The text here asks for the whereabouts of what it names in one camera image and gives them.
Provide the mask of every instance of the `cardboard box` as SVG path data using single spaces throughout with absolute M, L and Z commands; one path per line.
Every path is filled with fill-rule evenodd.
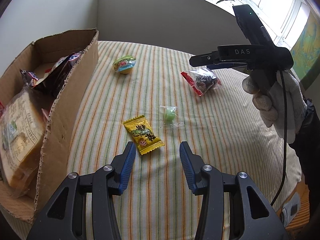
M 12 198 L 0 181 L 0 204 L 13 217 L 32 223 L 67 172 L 69 145 L 79 106 L 98 62 L 98 31 L 71 30 L 29 44 L 0 78 L 0 101 L 6 106 L 23 82 L 19 69 L 41 73 L 61 57 L 84 50 L 54 101 L 41 148 L 39 172 L 34 180 L 35 198 Z

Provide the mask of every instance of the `green candy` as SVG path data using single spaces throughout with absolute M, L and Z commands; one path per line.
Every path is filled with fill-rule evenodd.
M 170 109 L 166 109 L 164 112 L 164 120 L 167 122 L 171 122 L 176 118 L 176 111 L 172 111 Z

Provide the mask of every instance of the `person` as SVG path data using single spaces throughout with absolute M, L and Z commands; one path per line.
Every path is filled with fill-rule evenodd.
M 288 71 L 283 71 L 285 89 L 289 92 L 292 101 L 295 139 L 289 146 L 295 150 L 299 158 L 302 172 L 305 176 L 305 184 L 309 189 L 309 208 L 310 222 L 305 227 L 304 232 L 300 234 L 300 239 L 309 239 L 320 222 L 320 121 L 316 113 L 316 109 L 310 99 L 302 96 L 298 81 Z M 277 82 L 273 85 L 276 92 L 273 95 L 282 97 L 282 82 L 280 72 L 276 74 Z M 243 89 L 245 92 L 252 94 L 254 106 L 260 111 L 260 116 L 267 127 L 271 127 L 278 118 L 284 119 L 276 108 L 284 108 L 283 106 L 273 106 L 273 99 L 263 94 L 259 90 L 258 83 L 248 76 L 243 80 Z

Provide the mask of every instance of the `gloved hand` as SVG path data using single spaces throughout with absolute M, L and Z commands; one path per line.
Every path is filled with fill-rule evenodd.
M 300 91 L 300 86 L 298 81 L 287 71 L 283 71 L 285 90 L 287 91 L 287 107 L 288 107 L 288 130 L 290 127 L 289 124 L 289 115 L 292 112 L 290 109 L 293 109 L 293 118 L 294 124 L 294 133 L 297 134 L 301 127 L 302 121 L 304 120 L 305 113 L 307 110 L 307 105 L 303 101 L 303 97 Z M 252 94 L 252 102 L 254 106 L 260 111 L 260 116 L 267 127 L 271 127 L 273 124 L 277 128 L 282 130 L 284 129 L 284 100 L 283 100 L 283 90 L 282 82 L 280 77 L 280 72 L 277 71 L 276 74 L 277 82 L 274 83 L 272 88 L 269 91 L 269 96 L 262 94 L 259 91 L 258 84 L 253 81 L 249 76 L 245 78 L 242 82 L 242 87 L 245 92 Z

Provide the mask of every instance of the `black cable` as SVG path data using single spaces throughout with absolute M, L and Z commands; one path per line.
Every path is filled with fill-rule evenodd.
M 284 78 L 283 78 L 283 73 L 282 70 L 279 70 L 280 72 L 280 77 L 281 77 L 281 83 L 282 83 L 282 90 L 283 90 L 283 98 L 284 98 L 284 144 L 283 144 L 283 169 L 282 169 L 282 179 L 281 179 L 281 183 L 280 183 L 280 187 L 275 195 L 275 197 L 273 198 L 273 200 L 271 201 L 271 206 L 273 206 L 273 204 L 275 203 L 275 201 L 277 200 L 283 185 L 284 185 L 284 180 L 285 180 L 285 173 L 286 173 L 286 167 L 287 167 L 287 94 L 285 92 L 285 85 L 284 85 Z

